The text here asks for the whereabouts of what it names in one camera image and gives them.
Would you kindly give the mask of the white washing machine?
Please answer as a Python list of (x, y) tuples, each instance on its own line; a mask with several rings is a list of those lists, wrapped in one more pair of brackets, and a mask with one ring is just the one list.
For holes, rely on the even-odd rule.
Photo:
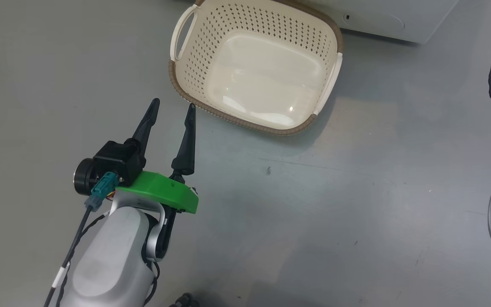
[(341, 27), (413, 43), (426, 43), (459, 0), (297, 0)]

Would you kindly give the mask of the cream perforated laundry basket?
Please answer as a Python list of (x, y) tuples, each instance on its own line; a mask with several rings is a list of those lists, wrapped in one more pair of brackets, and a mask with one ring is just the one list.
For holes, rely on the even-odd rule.
[(295, 0), (196, 0), (173, 30), (169, 76), (195, 106), (288, 136), (324, 108), (343, 52), (337, 23)]

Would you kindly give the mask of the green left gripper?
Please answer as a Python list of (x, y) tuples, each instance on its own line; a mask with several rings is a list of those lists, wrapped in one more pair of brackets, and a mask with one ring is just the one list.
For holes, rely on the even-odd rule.
[[(132, 138), (139, 143), (139, 156), (145, 159), (151, 128), (155, 125), (160, 107), (160, 99), (155, 98), (150, 103)], [(172, 177), (192, 175), (195, 171), (196, 157), (196, 106), (191, 103), (185, 117), (185, 132), (177, 156), (171, 167)], [(162, 174), (143, 171), (129, 187), (116, 188), (116, 200), (131, 196), (133, 204), (137, 199), (152, 201), (169, 206), (178, 211), (196, 214), (199, 197), (185, 183), (180, 183)]]

